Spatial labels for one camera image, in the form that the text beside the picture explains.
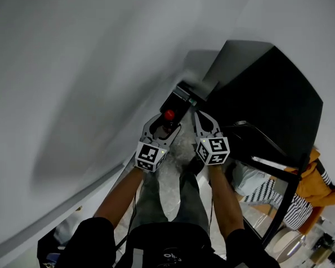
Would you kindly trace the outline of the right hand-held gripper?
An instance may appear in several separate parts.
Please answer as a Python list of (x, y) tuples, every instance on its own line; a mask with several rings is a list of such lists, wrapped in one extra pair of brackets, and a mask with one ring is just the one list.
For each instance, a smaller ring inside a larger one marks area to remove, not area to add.
[(221, 165), (230, 153), (228, 138), (223, 137), (219, 124), (209, 114), (195, 111), (195, 133), (197, 156), (207, 166)]

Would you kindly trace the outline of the striped throw pillow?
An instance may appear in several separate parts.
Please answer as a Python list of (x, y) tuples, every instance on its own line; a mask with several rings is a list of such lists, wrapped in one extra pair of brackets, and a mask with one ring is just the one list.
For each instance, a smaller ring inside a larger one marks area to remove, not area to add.
[(326, 184), (327, 186), (330, 186), (331, 183), (332, 183), (332, 181), (331, 181), (331, 179), (330, 179), (330, 177), (329, 177), (327, 171), (323, 169), (323, 171), (320, 171), (320, 175), (321, 175), (323, 181), (325, 182), (325, 184)]

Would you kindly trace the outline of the black cabinet fridge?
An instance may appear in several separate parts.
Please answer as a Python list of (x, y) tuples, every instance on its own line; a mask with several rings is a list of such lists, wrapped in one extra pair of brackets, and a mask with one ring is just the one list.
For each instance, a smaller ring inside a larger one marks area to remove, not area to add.
[(276, 46), (229, 40), (207, 77), (217, 82), (207, 112), (228, 138), (233, 156), (256, 156), (293, 168), (309, 156), (323, 101)]

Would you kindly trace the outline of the white cloth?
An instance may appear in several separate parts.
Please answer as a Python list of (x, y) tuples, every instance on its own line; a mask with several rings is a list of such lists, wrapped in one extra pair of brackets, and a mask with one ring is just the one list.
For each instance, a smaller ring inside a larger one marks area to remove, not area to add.
[(247, 196), (251, 195), (269, 178), (269, 174), (236, 161), (236, 167), (232, 171), (232, 186), (237, 194)]

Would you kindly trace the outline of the person's black right shoe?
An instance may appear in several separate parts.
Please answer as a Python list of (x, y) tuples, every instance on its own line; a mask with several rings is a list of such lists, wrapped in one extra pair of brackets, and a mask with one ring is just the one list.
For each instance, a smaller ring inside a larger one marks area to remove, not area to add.
[(204, 168), (204, 162), (197, 156), (193, 157), (184, 168), (185, 173), (192, 173), (197, 176)]

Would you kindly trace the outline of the black waste bin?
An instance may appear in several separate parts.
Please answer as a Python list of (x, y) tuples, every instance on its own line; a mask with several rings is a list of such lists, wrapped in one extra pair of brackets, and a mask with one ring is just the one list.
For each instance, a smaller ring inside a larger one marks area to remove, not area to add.
[(173, 110), (175, 113), (175, 123), (179, 123), (183, 119), (190, 107), (201, 107), (204, 103), (206, 103), (209, 96), (209, 93), (201, 87), (201, 84), (193, 85), (186, 81), (181, 81), (177, 85), (187, 90), (197, 101), (197, 103), (195, 106), (192, 106), (190, 103), (185, 102), (176, 94), (174, 94), (173, 90), (163, 105), (160, 107), (160, 112), (164, 114), (168, 109)]

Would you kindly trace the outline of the person's left forearm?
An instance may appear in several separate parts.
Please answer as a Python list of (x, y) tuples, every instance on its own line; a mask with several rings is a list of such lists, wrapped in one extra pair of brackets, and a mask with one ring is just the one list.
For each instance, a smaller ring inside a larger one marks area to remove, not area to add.
[(133, 201), (144, 175), (141, 169), (134, 167), (105, 197), (94, 217), (105, 218), (116, 228)]

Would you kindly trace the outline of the orange sofa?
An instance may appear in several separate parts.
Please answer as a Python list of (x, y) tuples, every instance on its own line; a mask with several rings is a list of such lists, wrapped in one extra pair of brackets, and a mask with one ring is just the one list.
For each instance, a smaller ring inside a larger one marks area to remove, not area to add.
[(316, 149), (312, 149), (309, 164), (300, 175), (295, 193), (313, 207), (310, 217), (296, 230), (303, 235), (309, 233), (326, 207), (335, 205), (335, 185), (331, 183), (330, 186), (327, 186), (323, 181), (320, 171), (325, 170), (325, 168), (319, 157), (320, 153)]

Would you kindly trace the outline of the black white striped blanket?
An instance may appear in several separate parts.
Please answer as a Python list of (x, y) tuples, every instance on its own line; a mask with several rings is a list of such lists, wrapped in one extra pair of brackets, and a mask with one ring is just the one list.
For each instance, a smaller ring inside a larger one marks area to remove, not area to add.
[[(260, 212), (274, 218), (284, 198), (281, 193), (274, 190), (275, 183), (278, 182), (279, 179), (269, 179), (265, 181), (258, 186), (252, 194), (243, 197), (241, 202), (247, 203)], [(283, 223), (293, 230), (298, 230), (310, 217), (312, 211), (313, 207), (311, 204), (295, 194), (285, 213)]]

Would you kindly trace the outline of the person's right forearm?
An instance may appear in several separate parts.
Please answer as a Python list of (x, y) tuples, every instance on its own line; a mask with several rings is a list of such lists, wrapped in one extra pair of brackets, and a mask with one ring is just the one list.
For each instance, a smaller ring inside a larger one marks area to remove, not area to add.
[(233, 231), (244, 229), (240, 204), (220, 165), (208, 166), (214, 211), (221, 235), (226, 239)]

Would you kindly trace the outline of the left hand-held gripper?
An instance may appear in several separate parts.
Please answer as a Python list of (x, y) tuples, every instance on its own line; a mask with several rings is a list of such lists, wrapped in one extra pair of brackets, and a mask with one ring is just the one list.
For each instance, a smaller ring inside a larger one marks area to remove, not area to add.
[(171, 144), (181, 130), (181, 125), (168, 134), (162, 113), (153, 116), (143, 127), (135, 154), (135, 167), (155, 172), (166, 159)]

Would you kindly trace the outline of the black glass fridge door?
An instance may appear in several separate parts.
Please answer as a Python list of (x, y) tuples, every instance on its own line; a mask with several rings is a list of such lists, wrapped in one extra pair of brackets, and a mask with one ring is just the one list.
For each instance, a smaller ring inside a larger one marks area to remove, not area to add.
[[(262, 241), (263, 247), (267, 247), (282, 224), (291, 201), (293, 200), (293, 196), (300, 181), (300, 174), (308, 165), (309, 155), (303, 153), (299, 161), (294, 160), (275, 142), (273, 142), (272, 139), (270, 139), (257, 127), (246, 121), (239, 121), (233, 125), (222, 126), (221, 131), (228, 138), (231, 158), (286, 182), (286, 189), (281, 200), (281, 204), (277, 209), (274, 219), (263, 236), (260, 236), (246, 219), (244, 220), (248, 229), (254, 232), (256, 237)], [(293, 167), (298, 171), (296, 174), (289, 173), (271, 165), (255, 161), (252, 159), (253, 157), (260, 157), (279, 165)]]

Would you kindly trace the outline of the dark bottle red cap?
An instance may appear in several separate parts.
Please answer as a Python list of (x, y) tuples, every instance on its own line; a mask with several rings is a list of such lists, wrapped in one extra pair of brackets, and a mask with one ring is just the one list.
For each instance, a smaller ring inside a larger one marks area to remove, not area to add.
[(174, 119), (175, 119), (174, 111), (171, 109), (168, 109), (164, 113), (164, 118), (162, 120), (160, 138), (167, 138), (168, 135), (173, 131)]

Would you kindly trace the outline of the person's black shirt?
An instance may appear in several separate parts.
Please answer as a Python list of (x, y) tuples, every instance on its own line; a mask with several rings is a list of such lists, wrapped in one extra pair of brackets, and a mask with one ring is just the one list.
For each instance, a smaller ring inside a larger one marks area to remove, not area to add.
[(225, 239), (226, 258), (213, 252), (210, 238), (190, 223), (152, 223), (133, 229), (126, 252), (116, 261), (114, 228), (105, 218), (83, 221), (61, 253), (55, 268), (131, 268), (141, 250), (142, 268), (280, 268), (260, 241), (244, 229)]

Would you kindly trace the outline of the person's grey trousers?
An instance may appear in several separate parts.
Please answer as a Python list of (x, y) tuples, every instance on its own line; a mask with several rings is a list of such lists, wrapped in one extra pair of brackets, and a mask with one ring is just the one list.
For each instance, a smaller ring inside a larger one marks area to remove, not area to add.
[[(179, 177), (180, 207), (174, 223), (190, 223), (209, 232), (209, 220), (200, 198), (199, 186), (193, 171), (185, 169)], [(155, 173), (146, 175), (132, 217), (130, 230), (141, 225), (167, 223), (160, 202), (160, 185)]]

